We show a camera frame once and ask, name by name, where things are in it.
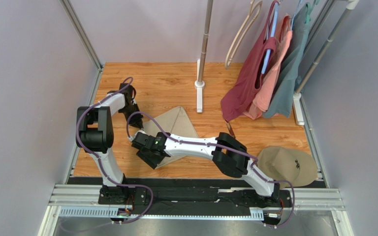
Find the beige cloth napkin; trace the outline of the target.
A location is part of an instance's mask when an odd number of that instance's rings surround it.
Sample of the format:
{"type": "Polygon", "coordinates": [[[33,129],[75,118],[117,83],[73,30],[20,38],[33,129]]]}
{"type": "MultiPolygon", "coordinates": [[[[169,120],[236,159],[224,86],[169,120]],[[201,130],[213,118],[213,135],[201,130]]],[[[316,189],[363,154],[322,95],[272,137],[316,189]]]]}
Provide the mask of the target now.
{"type": "MultiPolygon", "coordinates": [[[[162,127],[162,129],[171,134],[178,136],[189,137],[189,138],[199,138],[190,118],[188,117],[185,109],[182,106],[175,107],[157,117],[155,117],[156,122],[162,127]]],[[[156,136],[160,129],[155,125],[154,121],[149,120],[143,123],[144,132],[147,135],[156,136]]],[[[160,161],[154,162],[154,167],[152,169],[158,169],[169,163],[177,161],[186,156],[173,156],[165,157],[160,161]]]]}

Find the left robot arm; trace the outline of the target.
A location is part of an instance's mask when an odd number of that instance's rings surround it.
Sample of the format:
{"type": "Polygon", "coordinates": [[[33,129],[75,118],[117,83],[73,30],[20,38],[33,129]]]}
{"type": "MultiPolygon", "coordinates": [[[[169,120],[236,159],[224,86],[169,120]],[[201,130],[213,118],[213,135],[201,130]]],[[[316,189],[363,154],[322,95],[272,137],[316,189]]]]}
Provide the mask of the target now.
{"type": "Polygon", "coordinates": [[[123,114],[130,126],[143,129],[143,116],[139,114],[135,96],[136,90],[130,83],[121,83],[118,90],[108,92],[99,103],[77,109],[76,144],[90,154],[102,173],[101,197],[120,202],[130,194],[125,175],[111,150],[114,142],[112,116],[123,114]]]}

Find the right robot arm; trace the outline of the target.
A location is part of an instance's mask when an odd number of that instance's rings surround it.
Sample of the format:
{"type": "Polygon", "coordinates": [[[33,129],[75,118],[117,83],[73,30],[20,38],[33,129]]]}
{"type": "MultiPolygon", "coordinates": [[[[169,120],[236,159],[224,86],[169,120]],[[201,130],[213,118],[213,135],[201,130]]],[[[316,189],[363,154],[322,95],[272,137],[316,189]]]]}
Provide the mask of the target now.
{"type": "Polygon", "coordinates": [[[151,136],[139,131],[131,138],[131,145],[151,168],[165,158],[205,158],[213,161],[224,175],[245,181],[259,196],[274,202],[279,199],[280,185],[260,170],[257,157],[248,154],[247,148],[227,133],[212,138],[189,138],[163,132],[151,136]]]}

